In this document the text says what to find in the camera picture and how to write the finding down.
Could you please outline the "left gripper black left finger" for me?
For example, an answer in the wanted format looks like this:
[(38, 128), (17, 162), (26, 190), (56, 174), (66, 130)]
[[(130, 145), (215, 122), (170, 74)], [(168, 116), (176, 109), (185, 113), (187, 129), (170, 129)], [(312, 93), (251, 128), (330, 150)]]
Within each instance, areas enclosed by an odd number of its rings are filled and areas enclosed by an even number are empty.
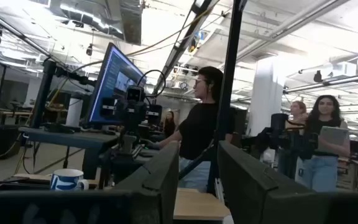
[(172, 224), (178, 162), (173, 141), (109, 190), (0, 191), (0, 224)]

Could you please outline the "silver air duct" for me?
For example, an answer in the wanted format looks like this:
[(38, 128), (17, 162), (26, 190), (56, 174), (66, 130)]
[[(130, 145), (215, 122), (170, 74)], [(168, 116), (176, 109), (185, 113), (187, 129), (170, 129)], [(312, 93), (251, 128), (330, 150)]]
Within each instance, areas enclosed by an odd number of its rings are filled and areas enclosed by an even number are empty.
[(130, 44), (141, 44), (141, 0), (50, 0), (50, 11), (65, 23), (89, 26)]

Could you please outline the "white mug blue floral print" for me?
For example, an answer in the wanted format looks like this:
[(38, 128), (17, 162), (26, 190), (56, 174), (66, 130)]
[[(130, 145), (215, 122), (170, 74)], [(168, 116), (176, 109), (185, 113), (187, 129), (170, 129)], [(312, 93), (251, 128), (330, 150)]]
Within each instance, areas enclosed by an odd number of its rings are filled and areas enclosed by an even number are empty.
[(76, 191), (88, 190), (89, 182), (83, 178), (84, 173), (76, 169), (58, 169), (52, 173), (50, 190)]

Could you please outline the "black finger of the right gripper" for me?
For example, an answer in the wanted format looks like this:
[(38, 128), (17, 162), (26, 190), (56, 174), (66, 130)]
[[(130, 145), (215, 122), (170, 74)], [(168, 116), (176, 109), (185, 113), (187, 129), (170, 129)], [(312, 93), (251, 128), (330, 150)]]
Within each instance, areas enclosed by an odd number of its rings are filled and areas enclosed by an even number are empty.
[(116, 110), (116, 99), (114, 98), (103, 98), (101, 104), (101, 116), (104, 119), (112, 120), (114, 119), (114, 113)]
[(151, 125), (159, 125), (162, 117), (161, 105), (149, 105), (147, 110), (147, 121)]

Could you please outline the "white ceiling pipe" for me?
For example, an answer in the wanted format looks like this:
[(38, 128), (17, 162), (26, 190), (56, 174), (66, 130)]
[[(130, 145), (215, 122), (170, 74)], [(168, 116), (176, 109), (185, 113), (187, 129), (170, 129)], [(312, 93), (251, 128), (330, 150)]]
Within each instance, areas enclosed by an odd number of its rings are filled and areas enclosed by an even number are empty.
[(311, 21), (349, 1), (350, 0), (316, 0), (312, 5), (302, 9), (298, 14), (295, 14), (293, 17), (289, 18), (289, 20), (274, 28), (272, 33), (266, 39), (257, 39), (245, 48), (236, 50), (237, 55), (235, 56), (235, 59), (238, 61), (244, 57), (248, 57), (252, 53), (284, 38)]

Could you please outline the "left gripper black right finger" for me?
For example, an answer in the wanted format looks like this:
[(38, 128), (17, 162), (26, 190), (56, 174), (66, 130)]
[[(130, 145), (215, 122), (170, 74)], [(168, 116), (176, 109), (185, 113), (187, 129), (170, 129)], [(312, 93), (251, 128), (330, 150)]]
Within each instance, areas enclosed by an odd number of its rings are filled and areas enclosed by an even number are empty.
[(315, 192), (226, 141), (218, 166), (235, 224), (358, 224), (358, 192)]

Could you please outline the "black ceiling pipe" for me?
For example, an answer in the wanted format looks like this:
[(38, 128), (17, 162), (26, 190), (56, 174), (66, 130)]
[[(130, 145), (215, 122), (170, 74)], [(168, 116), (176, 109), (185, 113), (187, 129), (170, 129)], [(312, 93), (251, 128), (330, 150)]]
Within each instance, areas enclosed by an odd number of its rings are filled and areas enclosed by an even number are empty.
[(2, 26), (4, 29), (9, 31), (10, 33), (14, 34), (16, 37), (18, 37), (20, 40), (27, 43), (29, 46), (31, 46), (33, 49), (37, 50), (41, 54), (44, 54), (47, 57), (50, 57), (51, 60), (61, 65), (63, 68), (69, 71), (69, 68), (67, 65), (65, 65), (61, 60), (59, 60), (56, 56), (53, 54), (50, 54), (48, 51), (46, 51), (43, 47), (41, 47), (39, 44), (34, 42), (32, 39), (28, 38), (25, 34), (23, 34), (21, 31), (17, 30), (14, 26), (12, 26), (10, 23), (5, 21), (2, 17), (0, 17), (0, 26)]

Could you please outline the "grey tablet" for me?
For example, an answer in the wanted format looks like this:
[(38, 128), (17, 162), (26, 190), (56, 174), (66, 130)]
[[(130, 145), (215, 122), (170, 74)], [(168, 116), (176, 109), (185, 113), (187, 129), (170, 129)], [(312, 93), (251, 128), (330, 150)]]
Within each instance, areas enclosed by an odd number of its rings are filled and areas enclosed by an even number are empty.
[[(346, 139), (349, 137), (349, 130), (338, 127), (323, 126), (321, 128), (319, 137), (322, 137), (327, 143), (332, 145), (342, 146)], [(337, 150), (334, 150), (327, 145), (318, 144), (317, 152), (326, 152), (330, 154), (338, 154)]]

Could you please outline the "grey ceiling rail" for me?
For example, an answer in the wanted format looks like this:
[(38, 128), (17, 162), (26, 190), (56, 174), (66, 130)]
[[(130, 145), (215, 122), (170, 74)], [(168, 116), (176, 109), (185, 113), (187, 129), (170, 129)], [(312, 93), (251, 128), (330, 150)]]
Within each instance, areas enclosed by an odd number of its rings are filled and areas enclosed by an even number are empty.
[(337, 79), (337, 80), (331, 80), (331, 81), (326, 81), (326, 82), (312, 84), (312, 85), (304, 85), (304, 86), (299, 86), (299, 87), (295, 87), (295, 88), (287, 88), (287, 89), (283, 90), (283, 94), (289, 94), (289, 93), (305, 91), (305, 90), (312, 90), (312, 89), (322, 88), (322, 87), (326, 87), (326, 86), (341, 85), (341, 84), (350, 83), (350, 82), (358, 82), (358, 75), (356, 75), (354, 77), (341, 78), (341, 79)]

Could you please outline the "grey computer cart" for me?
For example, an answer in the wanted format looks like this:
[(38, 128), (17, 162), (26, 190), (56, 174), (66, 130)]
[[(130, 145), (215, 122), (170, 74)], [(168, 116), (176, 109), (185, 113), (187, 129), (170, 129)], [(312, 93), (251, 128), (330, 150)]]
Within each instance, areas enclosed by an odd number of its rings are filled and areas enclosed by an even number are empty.
[(21, 127), (19, 131), (29, 137), (30, 141), (56, 144), (84, 149), (82, 171), (85, 179), (95, 179), (96, 170), (101, 167), (101, 180), (108, 173), (112, 147), (118, 143), (116, 135), (100, 133), (50, 133), (43, 129)]

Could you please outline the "white ceiling box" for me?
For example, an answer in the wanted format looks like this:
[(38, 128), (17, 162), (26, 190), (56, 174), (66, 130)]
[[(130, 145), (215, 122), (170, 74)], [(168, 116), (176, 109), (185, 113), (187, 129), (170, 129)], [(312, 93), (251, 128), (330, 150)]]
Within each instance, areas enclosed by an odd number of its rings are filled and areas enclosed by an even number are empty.
[(351, 77), (355, 76), (357, 71), (357, 65), (349, 62), (339, 62), (333, 64), (332, 77)]

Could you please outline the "white cylinder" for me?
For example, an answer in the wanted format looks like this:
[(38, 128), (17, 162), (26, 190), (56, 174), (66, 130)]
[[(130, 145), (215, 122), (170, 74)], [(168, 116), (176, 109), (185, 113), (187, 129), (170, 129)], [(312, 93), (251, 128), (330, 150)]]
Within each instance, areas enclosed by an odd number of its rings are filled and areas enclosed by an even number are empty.
[(83, 100), (70, 98), (68, 113), (66, 118), (66, 126), (78, 127), (82, 110)]

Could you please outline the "black metal rig frame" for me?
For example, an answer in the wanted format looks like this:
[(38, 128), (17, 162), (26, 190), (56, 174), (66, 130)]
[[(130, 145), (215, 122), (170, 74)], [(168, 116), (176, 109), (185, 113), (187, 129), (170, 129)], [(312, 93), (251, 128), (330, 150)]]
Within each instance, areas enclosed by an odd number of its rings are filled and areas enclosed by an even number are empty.
[(226, 60), (224, 65), (223, 84), (219, 100), (219, 109), (216, 123), (216, 131), (214, 134), (213, 144), (205, 149), (195, 161), (184, 168), (179, 173), (179, 179), (184, 178), (194, 170), (205, 158), (211, 159), (209, 170), (207, 192), (217, 196), (222, 192), (219, 183), (218, 171), (218, 146), (219, 143), (228, 143), (226, 139), (226, 125), (229, 124), (229, 115), (231, 114), (231, 93), (234, 81), (234, 72), (237, 61), (237, 50), (239, 45), (239, 36), (241, 33), (242, 15), (248, 0), (234, 0), (232, 8), (231, 25), (229, 29), (229, 37), (226, 50)]

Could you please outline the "computer monitor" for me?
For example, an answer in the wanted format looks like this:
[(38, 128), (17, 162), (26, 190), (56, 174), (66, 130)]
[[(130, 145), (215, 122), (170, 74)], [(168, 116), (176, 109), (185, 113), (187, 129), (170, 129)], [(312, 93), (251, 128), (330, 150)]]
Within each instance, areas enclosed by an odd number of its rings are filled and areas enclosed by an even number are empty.
[(98, 79), (90, 98), (85, 121), (89, 124), (116, 125), (119, 119), (107, 120), (101, 116), (103, 98), (114, 98), (116, 103), (126, 98), (127, 88), (131, 85), (143, 87), (146, 78), (112, 42), (108, 44)]

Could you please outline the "black overhead beam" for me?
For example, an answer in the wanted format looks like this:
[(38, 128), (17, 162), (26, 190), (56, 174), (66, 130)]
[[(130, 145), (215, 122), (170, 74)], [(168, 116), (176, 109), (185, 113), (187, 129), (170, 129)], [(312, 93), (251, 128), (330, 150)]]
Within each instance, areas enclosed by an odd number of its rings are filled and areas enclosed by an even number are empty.
[(193, 12), (194, 18), (190, 22), (186, 20), (183, 24), (183, 30), (179, 32), (178, 39), (174, 43), (172, 50), (162, 68), (163, 77), (158, 79), (154, 87), (153, 94), (157, 94), (159, 89), (163, 86), (164, 80), (169, 76), (173, 67), (177, 64), (184, 51), (191, 44), (195, 34), (200, 30), (208, 15), (212, 12), (219, 0), (195, 0), (189, 11), (190, 15)]

